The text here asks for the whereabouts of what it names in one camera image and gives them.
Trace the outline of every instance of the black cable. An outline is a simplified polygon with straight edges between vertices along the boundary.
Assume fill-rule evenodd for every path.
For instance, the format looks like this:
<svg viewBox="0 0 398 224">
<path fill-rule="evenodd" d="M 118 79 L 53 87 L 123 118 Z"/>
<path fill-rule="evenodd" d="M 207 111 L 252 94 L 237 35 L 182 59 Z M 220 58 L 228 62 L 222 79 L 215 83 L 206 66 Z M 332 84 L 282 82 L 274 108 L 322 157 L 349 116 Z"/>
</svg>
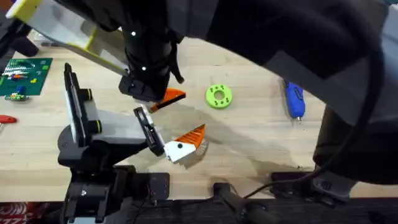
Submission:
<svg viewBox="0 0 398 224">
<path fill-rule="evenodd" d="M 213 199 L 214 199 L 214 198 L 211 197 L 211 198 L 204 199 L 204 200 L 199 200 L 199 201 L 194 201 L 194 202 L 187 202 L 187 203 L 181 204 L 180 206 L 181 206 L 181 207 L 185 207 L 185 206 L 189 206 L 189 205 L 195 205 L 195 204 L 200 204 L 200 203 L 206 203 L 206 202 L 212 201 Z M 164 205 L 164 206 L 151 206 L 151 207 L 141 207 L 141 208 L 145 208 L 145 209 L 159 209 L 159 208 L 171 208 L 171 207 L 172 207 L 171 205 Z"/>
<path fill-rule="evenodd" d="M 188 202 L 188 203 L 184 203 L 184 204 L 180 205 L 180 207 L 185 207 L 185 206 L 189 206 L 189 205 L 195 205 L 195 204 L 206 203 L 206 202 L 209 202 L 209 201 L 212 201 L 212 200 L 213 200 L 213 197 L 208 198 L 208 199 L 205 199 L 205 200 L 197 201 L 197 202 Z M 144 204 L 145 204 L 146 202 L 147 202 L 147 201 L 143 202 L 140 206 L 135 205 L 135 204 L 132 203 L 133 206 L 135 206 L 135 207 L 138 208 L 137 213 L 136 213 L 136 216 L 134 217 L 134 221 L 132 222 L 132 224 L 136 224 L 136 221 L 137 221 L 138 217 L 139 217 L 140 215 L 143 215 L 144 213 L 146 213 L 146 212 L 148 212 L 148 211 L 153 211 L 153 210 L 157 210 L 157 209 L 160 209 L 160 208 L 171 208 L 171 207 L 172 207 L 171 205 L 144 207 Z"/>
<path fill-rule="evenodd" d="M 258 192 L 271 186 L 280 184 L 298 184 L 318 177 L 319 175 L 325 173 L 336 161 L 341 159 L 341 156 L 355 145 L 355 143 L 360 139 L 363 131 L 365 130 L 366 125 L 368 124 L 374 111 L 377 100 L 379 99 L 382 85 L 384 83 L 384 58 L 379 45 L 380 41 L 377 35 L 369 32 L 369 29 L 366 28 L 367 26 L 362 23 L 363 18 L 360 18 L 357 12 L 349 7 L 347 8 L 347 10 L 352 12 L 345 14 L 345 16 L 348 17 L 345 20 L 347 22 L 347 26 L 351 29 L 352 32 L 354 32 L 354 36 L 358 38 L 363 46 L 368 47 L 368 87 L 364 103 L 362 105 L 362 109 L 356 124 L 347 135 L 338 152 L 332 155 L 332 157 L 326 163 L 324 163 L 323 166 L 299 179 L 277 180 L 269 184 L 263 185 L 262 187 L 259 187 L 255 191 L 246 195 L 244 198 L 252 197 Z"/>
<path fill-rule="evenodd" d="M 136 221 L 137 221 L 138 217 L 144 213 L 144 212 L 142 212 L 142 213 L 140 213 L 140 212 L 141 212 L 141 209 L 142 209 L 142 207 L 144 206 L 144 204 L 146 202 L 147 201 L 143 201 L 143 203 L 138 207 L 137 212 L 136 212 L 136 216 L 134 217 L 134 221 L 132 221 L 132 224 L 136 224 Z"/>
</svg>

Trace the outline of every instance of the gray fabric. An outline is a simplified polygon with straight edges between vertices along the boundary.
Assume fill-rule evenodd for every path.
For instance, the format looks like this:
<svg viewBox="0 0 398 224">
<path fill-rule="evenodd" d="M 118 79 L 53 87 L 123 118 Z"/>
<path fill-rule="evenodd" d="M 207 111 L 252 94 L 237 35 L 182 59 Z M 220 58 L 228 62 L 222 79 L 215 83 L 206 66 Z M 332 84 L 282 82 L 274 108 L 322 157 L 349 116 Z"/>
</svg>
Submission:
<svg viewBox="0 0 398 224">
<path fill-rule="evenodd" d="M 389 8 L 382 30 L 382 49 L 385 60 L 385 84 L 371 119 L 375 131 L 398 130 L 398 10 Z M 347 123 L 358 118 L 367 89 L 368 62 L 360 60 L 335 76 L 322 80 L 283 52 L 264 65 L 276 74 L 294 82 L 327 103 Z"/>
<path fill-rule="evenodd" d="M 167 0 L 169 27 L 181 35 L 206 37 L 218 0 Z"/>
</svg>

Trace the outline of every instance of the green plastic ring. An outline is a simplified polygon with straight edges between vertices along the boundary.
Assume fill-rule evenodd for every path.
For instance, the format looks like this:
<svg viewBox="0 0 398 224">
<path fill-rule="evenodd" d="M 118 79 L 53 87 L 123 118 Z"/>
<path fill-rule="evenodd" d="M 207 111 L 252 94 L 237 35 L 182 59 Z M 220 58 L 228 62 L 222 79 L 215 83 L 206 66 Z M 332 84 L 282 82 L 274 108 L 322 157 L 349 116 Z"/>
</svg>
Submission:
<svg viewBox="0 0 398 224">
<path fill-rule="evenodd" d="M 216 99 L 216 94 L 220 93 L 222 99 Z M 232 91 L 223 84 L 212 85 L 206 91 L 206 101 L 214 109 L 224 109 L 232 102 Z"/>
</svg>

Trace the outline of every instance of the wooden table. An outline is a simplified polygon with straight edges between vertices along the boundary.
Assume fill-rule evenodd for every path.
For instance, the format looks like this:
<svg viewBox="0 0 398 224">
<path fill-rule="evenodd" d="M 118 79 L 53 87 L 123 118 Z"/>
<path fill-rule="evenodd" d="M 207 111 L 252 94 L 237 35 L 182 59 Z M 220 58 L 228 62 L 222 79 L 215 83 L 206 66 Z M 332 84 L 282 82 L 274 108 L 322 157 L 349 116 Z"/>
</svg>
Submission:
<svg viewBox="0 0 398 224">
<path fill-rule="evenodd" d="M 99 109 L 133 114 L 138 105 L 120 94 L 120 76 L 61 48 L 42 48 L 37 57 L 52 57 L 50 72 L 40 96 L 25 103 L 0 100 L 0 113 L 18 118 L 0 132 L 0 201 L 63 200 L 70 180 L 58 165 L 57 138 L 68 124 L 64 100 L 63 65 L 77 73 L 80 86 L 91 88 Z M 280 78 L 247 60 L 200 40 L 185 39 L 178 52 L 186 82 L 170 86 L 187 92 L 187 98 L 152 115 L 162 127 L 165 141 L 206 124 L 204 156 L 190 156 L 172 164 L 150 150 L 122 164 L 139 172 L 169 172 L 170 198 L 207 198 L 213 182 L 229 182 L 240 195 L 264 183 L 274 171 L 312 170 L 324 104 L 305 93 L 307 112 L 302 124 L 292 123 L 285 108 Z M 206 89 L 228 85 L 233 102 L 214 110 L 205 101 Z M 258 197 L 271 197 L 258 194 Z M 397 187 L 359 184 L 354 197 L 398 196 Z"/>
</svg>

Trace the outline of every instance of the green circuit board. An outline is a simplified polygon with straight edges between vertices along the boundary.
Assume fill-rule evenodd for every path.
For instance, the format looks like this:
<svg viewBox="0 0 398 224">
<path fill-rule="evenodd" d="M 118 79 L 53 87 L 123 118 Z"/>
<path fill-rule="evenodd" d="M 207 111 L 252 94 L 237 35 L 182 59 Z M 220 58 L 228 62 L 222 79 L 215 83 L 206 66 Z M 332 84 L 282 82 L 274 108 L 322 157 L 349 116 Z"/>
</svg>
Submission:
<svg viewBox="0 0 398 224">
<path fill-rule="evenodd" d="M 0 76 L 0 96 L 11 95 L 17 86 L 24 86 L 27 96 L 40 95 L 51 62 L 52 58 L 11 59 Z M 11 74 L 26 78 L 10 80 Z"/>
</svg>

